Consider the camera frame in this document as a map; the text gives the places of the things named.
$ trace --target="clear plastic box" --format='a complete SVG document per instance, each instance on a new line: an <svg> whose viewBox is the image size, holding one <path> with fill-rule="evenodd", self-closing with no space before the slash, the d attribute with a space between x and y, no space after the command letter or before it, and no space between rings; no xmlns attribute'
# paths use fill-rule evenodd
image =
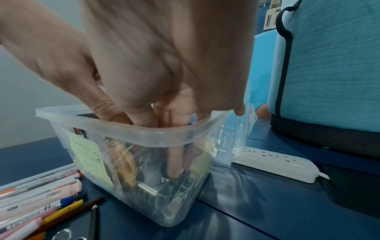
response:
<svg viewBox="0 0 380 240"><path fill-rule="evenodd" d="M50 121L88 179L171 227L186 217L214 160L230 164L244 146L252 128L247 125L254 123L249 93L248 86L242 117L218 111L210 119L171 129L102 121L84 105L40 108L36 115ZM169 172L178 177L170 178Z"/></svg>

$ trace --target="white power strip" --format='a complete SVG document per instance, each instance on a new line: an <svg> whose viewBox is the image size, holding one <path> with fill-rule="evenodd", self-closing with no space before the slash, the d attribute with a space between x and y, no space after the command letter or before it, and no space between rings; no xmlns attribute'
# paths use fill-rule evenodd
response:
<svg viewBox="0 0 380 240"><path fill-rule="evenodd" d="M244 147L244 151L234 162L306 183L313 183L318 175L328 179L327 175L320 173L317 166L307 159L257 148Z"/></svg>

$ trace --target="dark blue tabletop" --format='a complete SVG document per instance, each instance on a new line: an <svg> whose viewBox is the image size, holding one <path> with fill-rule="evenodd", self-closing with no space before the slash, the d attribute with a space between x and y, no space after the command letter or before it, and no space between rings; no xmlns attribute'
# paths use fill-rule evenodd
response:
<svg viewBox="0 0 380 240"><path fill-rule="evenodd" d="M246 146L380 175L380 161L289 139L273 132L267 119L257 121ZM71 162L57 138L0 149L0 185ZM87 180L84 190L89 199L107 198L100 207L100 239L380 239L380 219L336 205L318 182L238 164L214 166L189 215L173 228L158 226ZM83 231L84 217L66 225Z"/></svg>

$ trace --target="green sticky note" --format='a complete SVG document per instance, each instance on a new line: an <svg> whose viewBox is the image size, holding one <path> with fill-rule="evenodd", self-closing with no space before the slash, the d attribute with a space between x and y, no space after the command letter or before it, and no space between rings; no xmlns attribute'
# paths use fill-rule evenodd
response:
<svg viewBox="0 0 380 240"><path fill-rule="evenodd" d="M69 131L67 131L67 136L70 140L71 148L84 170L113 188L114 184L106 172L99 146Z"/></svg>

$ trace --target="gray wall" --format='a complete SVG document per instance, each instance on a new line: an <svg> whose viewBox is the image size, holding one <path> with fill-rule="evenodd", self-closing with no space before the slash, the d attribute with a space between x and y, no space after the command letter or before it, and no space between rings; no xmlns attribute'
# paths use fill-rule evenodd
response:
<svg viewBox="0 0 380 240"><path fill-rule="evenodd" d="M79 29L83 29L77 0L39 0ZM80 104L69 94L36 77L0 48L0 148L54 137L47 120L35 109Z"/></svg>

